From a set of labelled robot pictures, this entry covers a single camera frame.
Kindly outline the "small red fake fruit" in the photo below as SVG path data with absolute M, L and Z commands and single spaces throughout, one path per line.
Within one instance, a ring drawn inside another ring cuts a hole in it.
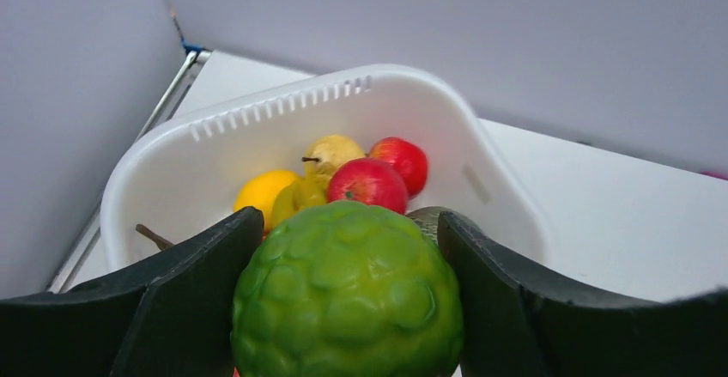
M 338 168 L 326 194 L 329 202 L 352 200 L 399 214 L 406 212 L 409 202 L 406 185 L 393 167 L 368 157 L 348 161 Z

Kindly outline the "green bumpy custard apple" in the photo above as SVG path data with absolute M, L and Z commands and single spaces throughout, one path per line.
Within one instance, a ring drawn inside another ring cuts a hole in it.
M 241 272 L 230 343 L 241 376 L 450 376 L 464 346 L 458 280 L 407 216 L 314 207 Z

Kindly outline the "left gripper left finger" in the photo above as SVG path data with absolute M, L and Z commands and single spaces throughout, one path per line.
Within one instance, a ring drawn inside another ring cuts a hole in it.
M 263 225 L 246 207 L 69 291 L 2 300 L 2 375 L 232 375 L 234 289 Z

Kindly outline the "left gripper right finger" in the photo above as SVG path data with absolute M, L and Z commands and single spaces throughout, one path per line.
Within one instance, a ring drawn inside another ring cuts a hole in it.
M 725 290 L 668 302 L 593 287 L 452 212 L 438 241 L 464 312 L 465 376 L 724 376 Z

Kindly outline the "yellow fake pear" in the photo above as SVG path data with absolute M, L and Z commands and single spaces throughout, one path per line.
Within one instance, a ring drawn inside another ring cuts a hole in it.
M 333 134 L 312 143 L 301 161 L 305 177 L 326 191 L 333 174 L 343 164 L 365 156 L 365 151 L 355 140 Z

